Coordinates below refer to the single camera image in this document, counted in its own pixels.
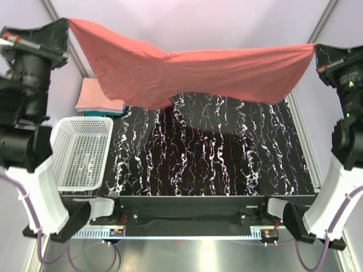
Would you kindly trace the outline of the red t shirt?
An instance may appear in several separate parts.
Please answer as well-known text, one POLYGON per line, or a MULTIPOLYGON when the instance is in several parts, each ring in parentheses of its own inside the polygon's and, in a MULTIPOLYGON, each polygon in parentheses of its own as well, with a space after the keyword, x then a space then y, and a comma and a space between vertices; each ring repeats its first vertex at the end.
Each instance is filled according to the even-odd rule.
POLYGON ((186 92, 276 104, 314 55, 313 44, 166 53, 88 20, 69 26, 106 97, 145 109, 167 107, 186 92))

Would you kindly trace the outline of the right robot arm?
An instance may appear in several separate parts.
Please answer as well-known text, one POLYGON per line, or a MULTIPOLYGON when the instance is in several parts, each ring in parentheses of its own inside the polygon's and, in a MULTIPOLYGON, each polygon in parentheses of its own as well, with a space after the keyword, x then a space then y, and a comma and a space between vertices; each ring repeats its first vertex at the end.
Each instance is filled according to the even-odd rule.
POLYGON ((344 250, 343 228, 362 196, 362 47, 316 44, 315 59, 321 81, 336 89, 344 114, 332 133, 326 179, 310 207, 266 197, 257 213, 266 225, 281 219, 297 241, 318 239, 344 250))

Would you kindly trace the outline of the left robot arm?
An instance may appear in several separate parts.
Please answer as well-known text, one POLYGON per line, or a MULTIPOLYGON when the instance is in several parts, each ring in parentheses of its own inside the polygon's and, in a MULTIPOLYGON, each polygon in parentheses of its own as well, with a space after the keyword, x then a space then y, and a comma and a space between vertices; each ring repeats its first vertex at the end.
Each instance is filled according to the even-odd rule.
POLYGON ((39 28, 1 30, 1 179, 17 188, 28 214, 27 237, 65 243, 89 220, 87 201, 63 200, 53 174, 48 120, 50 74, 66 65, 69 21, 39 28))

